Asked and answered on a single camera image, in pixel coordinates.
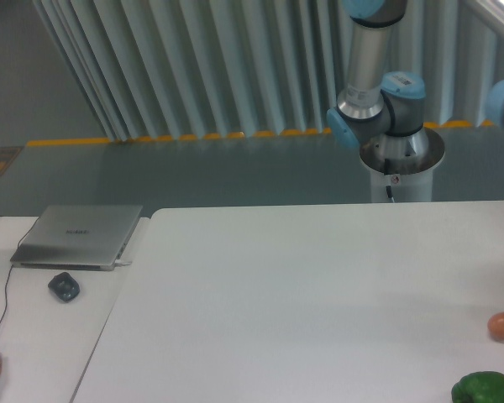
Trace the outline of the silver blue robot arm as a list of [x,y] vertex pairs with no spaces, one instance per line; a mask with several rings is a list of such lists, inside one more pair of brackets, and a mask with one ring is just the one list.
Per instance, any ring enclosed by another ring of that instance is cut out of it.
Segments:
[[416,133],[462,115],[504,128],[504,1],[346,1],[353,26],[344,89],[328,110],[343,144]]

